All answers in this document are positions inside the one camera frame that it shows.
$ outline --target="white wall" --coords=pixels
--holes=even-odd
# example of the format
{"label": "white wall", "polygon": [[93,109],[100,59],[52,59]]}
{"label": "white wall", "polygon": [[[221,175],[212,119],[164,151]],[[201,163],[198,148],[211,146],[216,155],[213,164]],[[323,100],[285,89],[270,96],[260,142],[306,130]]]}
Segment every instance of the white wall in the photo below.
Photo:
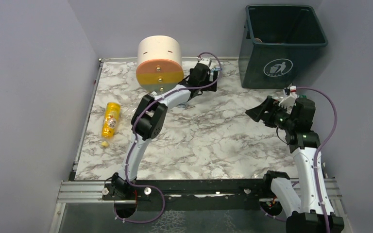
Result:
{"label": "white wall", "polygon": [[211,51],[239,56],[245,7],[250,4],[307,4],[322,0],[69,0],[95,52],[102,58],[136,57],[151,35],[176,39],[183,56]]}
{"label": "white wall", "polygon": [[0,0],[0,233],[48,232],[97,63],[66,0]]}
{"label": "white wall", "polygon": [[[328,37],[325,56],[297,85],[326,92],[338,110],[338,127],[323,149],[336,176],[355,233],[373,232],[373,1],[324,0],[317,11]],[[316,101],[314,128],[324,140],[333,114]]]}

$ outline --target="white marble surface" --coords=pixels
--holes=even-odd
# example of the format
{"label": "white marble surface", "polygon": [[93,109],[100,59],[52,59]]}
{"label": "white marble surface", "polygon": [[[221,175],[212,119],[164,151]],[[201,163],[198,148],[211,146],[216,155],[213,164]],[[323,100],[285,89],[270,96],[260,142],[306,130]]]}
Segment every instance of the white marble surface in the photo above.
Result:
{"label": "white marble surface", "polygon": [[[183,62],[185,75],[195,64]],[[168,111],[161,134],[145,152],[138,179],[262,178],[267,170],[298,177],[275,129],[253,122],[244,113],[278,90],[243,89],[237,61],[223,66],[217,92],[205,92]],[[76,180],[103,180],[120,168],[129,145],[130,119],[146,94],[136,81],[135,70],[134,62],[104,63]],[[121,113],[112,143],[103,149],[103,114],[111,101],[121,105]]]}

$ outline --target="glass panel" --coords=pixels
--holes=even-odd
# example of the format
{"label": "glass panel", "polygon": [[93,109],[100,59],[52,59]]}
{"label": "glass panel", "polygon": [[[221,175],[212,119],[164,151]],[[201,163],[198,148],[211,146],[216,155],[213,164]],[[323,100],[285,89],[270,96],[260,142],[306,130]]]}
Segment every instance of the glass panel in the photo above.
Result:
{"label": "glass panel", "polygon": [[[137,211],[131,219],[147,220],[158,212]],[[285,233],[285,223],[253,210],[166,211],[148,224],[115,220],[112,203],[68,203],[61,233]]]}

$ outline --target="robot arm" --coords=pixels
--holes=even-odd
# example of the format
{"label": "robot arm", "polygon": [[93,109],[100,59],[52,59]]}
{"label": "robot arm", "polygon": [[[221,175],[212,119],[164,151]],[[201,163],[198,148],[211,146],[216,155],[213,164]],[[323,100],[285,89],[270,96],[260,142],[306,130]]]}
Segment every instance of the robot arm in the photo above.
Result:
{"label": "robot arm", "polygon": [[[125,162],[126,157],[129,156],[129,150],[136,143],[136,138],[138,138],[138,142],[134,147],[128,161],[128,178],[129,181],[133,181],[136,178],[138,173],[139,164],[141,163],[142,157],[145,153],[147,146],[150,144],[153,138],[155,138],[162,129],[162,125],[164,124],[165,114],[167,110],[172,109],[173,107],[185,103],[189,100],[191,96],[190,90],[179,90],[183,89],[185,86],[178,84],[173,90],[177,90],[173,95],[160,100],[156,105],[153,106],[155,108],[154,115],[150,117],[149,115],[145,114],[143,118],[140,120],[140,127],[137,129],[138,137],[135,137],[135,134],[132,134],[131,143],[129,148],[126,152],[126,156],[124,161],[122,162],[122,167],[118,171],[119,177],[125,179]],[[151,97],[146,95],[142,98],[141,103],[139,104],[135,115],[132,119],[132,125],[134,121],[139,116],[139,114],[149,105],[150,102],[157,100],[163,97],[163,95]]]}
{"label": "robot arm", "polygon": [[[202,91],[217,90],[217,84],[213,83],[213,81],[217,79],[218,72],[214,71],[213,77],[211,77],[210,66],[211,59],[203,58],[190,70],[189,78],[180,81],[172,90],[159,96],[145,95],[142,98],[131,120],[131,124],[134,126],[137,119],[140,118],[133,129],[134,133],[132,134],[125,159],[121,168],[112,176],[111,180],[112,184],[122,195],[127,196],[131,192],[126,180],[125,167],[128,167],[128,181],[133,182],[136,179],[139,164],[147,146],[162,130],[167,111],[198,96]],[[213,84],[206,88],[196,88],[207,86],[211,83]],[[142,114],[153,102],[155,103],[146,110],[150,114]]]}
{"label": "robot arm", "polygon": [[295,193],[289,176],[284,172],[268,171],[264,176],[266,187],[280,200],[287,215],[288,233],[324,231],[324,215],[329,218],[331,232],[341,232],[343,220],[335,216],[325,189],[321,152],[315,157],[320,145],[318,135],[311,130],[315,103],[306,98],[297,98],[290,114],[284,107],[287,106],[268,96],[261,105],[245,112],[256,122],[262,120],[268,127],[285,130],[285,140],[298,170],[301,198]]}

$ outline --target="bottle cap on table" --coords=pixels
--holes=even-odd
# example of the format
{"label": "bottle cap on table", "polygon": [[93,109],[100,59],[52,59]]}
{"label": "bottle cap on table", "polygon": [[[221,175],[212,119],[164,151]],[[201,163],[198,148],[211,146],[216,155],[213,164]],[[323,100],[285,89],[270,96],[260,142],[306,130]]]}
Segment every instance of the bottle cap on table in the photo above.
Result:
{"label": "bottle cap on table", "polygon": [[109,143],[107,141],[102,141],[101,142],[101,146],[103,147],[108,147],[109,146]]}

